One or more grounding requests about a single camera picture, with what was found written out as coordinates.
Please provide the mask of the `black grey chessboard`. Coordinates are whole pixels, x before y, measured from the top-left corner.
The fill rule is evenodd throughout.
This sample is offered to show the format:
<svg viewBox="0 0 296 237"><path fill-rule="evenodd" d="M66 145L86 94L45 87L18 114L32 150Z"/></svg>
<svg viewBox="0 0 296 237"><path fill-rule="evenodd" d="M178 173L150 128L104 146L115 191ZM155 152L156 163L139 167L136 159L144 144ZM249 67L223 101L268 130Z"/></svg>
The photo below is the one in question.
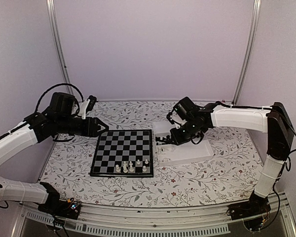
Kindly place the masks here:
<svg viewBox="0 0 296 237"><path fill-rule="evenodd" d="M123 162L128 162L128 172L124 173ZM134 172L129 171L132 161ZM109 130L99 136L93 162L90 170L91 177L129 177L152 178L153 173L153 142L151 129Z"/></svg>

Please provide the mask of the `white plastic tray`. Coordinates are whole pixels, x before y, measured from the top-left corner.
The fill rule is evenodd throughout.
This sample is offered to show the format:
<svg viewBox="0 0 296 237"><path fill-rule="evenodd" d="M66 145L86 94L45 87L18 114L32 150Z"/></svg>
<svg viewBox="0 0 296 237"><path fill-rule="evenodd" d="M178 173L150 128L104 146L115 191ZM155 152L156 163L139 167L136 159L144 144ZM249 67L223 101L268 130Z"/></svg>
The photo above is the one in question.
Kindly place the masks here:
<svg viewBox="0 0 296 237"><path fill-rule="evenodd" d="M160 121L154 122L152 124L153 132L155 137L165 137L170 135L170 129L178 128L178 125L172 125L168 121ZM204 162L207 160L211 160L214 156L214 152L212 147L207 139L204 137L203 140L194 145L191 142L184 143L182 145L162 145L162 146L173 146L175 148L174 151L174 161L171 162L159 162L160 165L169 166L169 165L182 165L188 164L192 162Z"/></svg>

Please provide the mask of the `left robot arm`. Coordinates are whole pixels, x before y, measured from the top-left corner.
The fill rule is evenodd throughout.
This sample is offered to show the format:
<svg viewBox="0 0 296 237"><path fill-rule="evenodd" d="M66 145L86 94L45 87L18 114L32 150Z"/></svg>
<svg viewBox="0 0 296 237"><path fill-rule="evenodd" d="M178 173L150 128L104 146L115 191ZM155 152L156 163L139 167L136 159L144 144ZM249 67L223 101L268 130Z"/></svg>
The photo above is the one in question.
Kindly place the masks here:
<svg viewBox="0 0 296 237"><path fill-rule="evenodd" d="M99 118L88 117L97 102L95 96L77 100L74 95L55 92L49 106L39 112L38 107L16 127L0 136L0 166L19 152L52 138L58 142L60 134L74 138L98 137L109 126ZM60 194L48 183L24 183L0 177L0 201L20 201L43 204L52 214L64 209Z"/></svg>

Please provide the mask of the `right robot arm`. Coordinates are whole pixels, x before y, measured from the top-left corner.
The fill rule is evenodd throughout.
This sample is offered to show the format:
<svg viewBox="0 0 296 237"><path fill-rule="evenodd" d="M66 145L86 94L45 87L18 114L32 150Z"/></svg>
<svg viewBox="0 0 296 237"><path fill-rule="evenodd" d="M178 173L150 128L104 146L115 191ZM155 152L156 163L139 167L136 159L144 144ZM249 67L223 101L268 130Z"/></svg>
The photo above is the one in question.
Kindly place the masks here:
<svg viewBox="0 0 296 237"><path fill-rule="evenodd" d="M296 132L284 105L275 102L271 106L234 106L221 101L198 106L188 97L174 105L166 116L175 125L170 130L170 142L182 145L203 138L208 129L235 127L266 133L267 158L250 201L245 205L249 215L256 215L264 208L264 201L280 179L285 163L290 160Z"/></svg>

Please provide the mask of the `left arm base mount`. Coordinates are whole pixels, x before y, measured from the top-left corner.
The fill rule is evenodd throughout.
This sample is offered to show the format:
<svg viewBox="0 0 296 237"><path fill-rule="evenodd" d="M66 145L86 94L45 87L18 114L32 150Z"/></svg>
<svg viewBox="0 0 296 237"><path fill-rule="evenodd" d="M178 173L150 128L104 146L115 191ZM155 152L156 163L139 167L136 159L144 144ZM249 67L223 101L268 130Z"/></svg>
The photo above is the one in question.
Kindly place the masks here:
<svg viewBox="0 0 296 237"><path fill-rule="evenodd" d="M81 201L73 197L61 200L57 196L48 197L46 202L38 205L38 210L52 216L77 220L81 210Z"/></svg>

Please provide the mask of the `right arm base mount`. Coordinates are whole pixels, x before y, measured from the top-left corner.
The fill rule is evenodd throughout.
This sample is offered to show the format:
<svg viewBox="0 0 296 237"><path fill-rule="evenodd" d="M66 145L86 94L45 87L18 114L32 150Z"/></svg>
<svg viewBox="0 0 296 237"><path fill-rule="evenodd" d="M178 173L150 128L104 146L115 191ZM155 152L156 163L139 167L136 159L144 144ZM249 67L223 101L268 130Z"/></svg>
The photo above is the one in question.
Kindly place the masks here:
<svg viewBox="0 0 296 237"><path fill-rule="evenodd" d="M247 200L228 206L227 216L232 220L243 220L245 228L250 232L260 231L265 225L271 210L268 199Z"/></svg>

